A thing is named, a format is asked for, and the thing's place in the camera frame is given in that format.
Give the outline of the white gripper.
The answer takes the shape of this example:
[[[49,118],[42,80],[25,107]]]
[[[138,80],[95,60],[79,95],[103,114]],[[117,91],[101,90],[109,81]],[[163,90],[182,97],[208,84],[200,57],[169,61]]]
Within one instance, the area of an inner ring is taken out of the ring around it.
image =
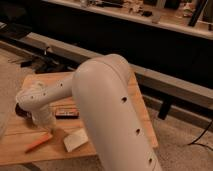
[[[45,129],[53,129],[56,125],[56,118],[48,105],[32,112],[33,123]]]

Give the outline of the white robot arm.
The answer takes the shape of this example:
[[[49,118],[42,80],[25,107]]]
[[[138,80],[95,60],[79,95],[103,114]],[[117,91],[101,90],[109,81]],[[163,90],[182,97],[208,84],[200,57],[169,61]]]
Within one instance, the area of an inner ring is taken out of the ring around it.
[[[105,171],[163,171],[128,92],[131,74],[120,55],[95,57],[52,85],[20,91],[16,103],[43,126],[47,105],[71,97]]]

